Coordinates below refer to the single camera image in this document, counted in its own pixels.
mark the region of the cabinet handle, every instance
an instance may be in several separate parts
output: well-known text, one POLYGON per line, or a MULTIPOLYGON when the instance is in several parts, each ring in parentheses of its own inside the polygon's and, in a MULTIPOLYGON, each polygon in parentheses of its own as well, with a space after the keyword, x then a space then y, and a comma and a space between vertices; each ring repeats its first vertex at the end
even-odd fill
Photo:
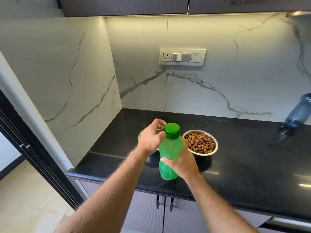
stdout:
POLYGON ((171 206, 169 207, 169 211, 173 211, 174 198, 171 198, 171 206))
POLYGON ((159 209, 159 207, 160 207, 160 196, 157 195, 156 196, 156 208, 159 209))

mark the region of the cabinet door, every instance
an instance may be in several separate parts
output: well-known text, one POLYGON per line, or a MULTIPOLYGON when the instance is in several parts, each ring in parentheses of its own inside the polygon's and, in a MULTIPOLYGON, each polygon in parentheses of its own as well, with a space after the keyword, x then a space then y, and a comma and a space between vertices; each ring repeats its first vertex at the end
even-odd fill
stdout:
POLYGON ((246 212, 246 211, 241 211, 241 210, 235 210, 235 211, 255 228, 259 227, 260 225, 262 225, 263 223, 265 223, 267 220, 271 218, 271 216, 253 213, 253 212, 246 212))
POLYGON ((196 202, 166 198, 163 233, 208 232, 196 202))
MULTIPOLYGON (((101 185, 80 181, 91 196, 101 185)), ((162 233, 164 196, 135 191, 123 227, 131 230, 162 233)))
POLYGON ((61 0, 65 16, 187 13, 188 0, 61 0))
POLYGON ((309 11, 311 0, 190 0, 189 14, 309 11))

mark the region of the black granite countertop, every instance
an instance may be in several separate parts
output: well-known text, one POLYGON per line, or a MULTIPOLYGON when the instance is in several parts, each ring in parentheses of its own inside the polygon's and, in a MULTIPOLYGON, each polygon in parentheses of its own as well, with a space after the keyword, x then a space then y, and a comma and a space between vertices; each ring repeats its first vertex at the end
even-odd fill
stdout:
MULTIPOLYGON (((208 184, 232 206, 311 222, 308 125, 303 125, 285 147, 277 149, 270 144, 282 123, 122 109, 67 176, 103 182, 136 146, 142 129, 155 118, 179 124, 181 134, 199 129, 216 138, 218 151, 196 161, 208 184), (114 141, 121 145, 112 148, 114 141)), ((194 200, 182 178, 161 178, 159 159, 159 153, 150 156, 136 189, 194 200)))

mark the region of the dry pet food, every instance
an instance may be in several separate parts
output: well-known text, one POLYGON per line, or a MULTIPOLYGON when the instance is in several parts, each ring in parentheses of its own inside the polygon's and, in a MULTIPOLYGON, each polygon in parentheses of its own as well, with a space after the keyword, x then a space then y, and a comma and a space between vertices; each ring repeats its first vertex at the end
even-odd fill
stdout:
POLYGON ((215 149, 215 141, 205 134, 190 133, 185 136, 189 149, 199 154, 209 154, 215 149))

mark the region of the countertop edge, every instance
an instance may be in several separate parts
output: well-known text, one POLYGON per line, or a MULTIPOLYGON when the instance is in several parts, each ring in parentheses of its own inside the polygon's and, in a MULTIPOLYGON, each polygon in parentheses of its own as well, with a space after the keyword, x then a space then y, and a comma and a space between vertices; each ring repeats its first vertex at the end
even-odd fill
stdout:
MULTIPOLYGON (((89 176, 89 175, 84 175, 84 174, 76 173, 74 168, 70 168, 68 170, 66 176, 69 177, 69 178, 78 180, 78 181, 87 181, 87 182, 94 183, 94 184, 103 184, 103 182, 105 182, 105 180, 107 179, 107 178, 99 178, 99 177, 95 177, 95 176, 89 176)), ((183 197, 179 197, 179 196, 176 196, 176 195, 168 195, 168 194, 148 191, 148 190, 140 189, 139 187, 136 187, 135 190, 139 191, 139 192, 144 192, 144 193, 149 193, 149 194, 156 194, 156 195, 162 195, 162 196, 166 196, 166 197, 178 198, 178 199, 182 199, 182 200, 189 200, 189 201, 194 201, 195 202, 194 198, 193 199, 183 198, 183 197)), ((271 216, 271 217, 279 217, 279 218, 295 220, 295 221, 299 221, 299 222, 311 223, 311 221, 308 221, 307 219, 294 218, 294 217, 290 217, 290 216, 278 215, 278 214, 275 214, 275 213, 264 212, 264 211, 256 211, 256 210, 249 209, 249 208, 243 208, 243 207, 235 206, 234 204, 231 204, 231 203, 228 203, 228 204, 232 208, 234 208, 235 210, 252 212, 252 213, 257 213, 257 214, 271 216)))

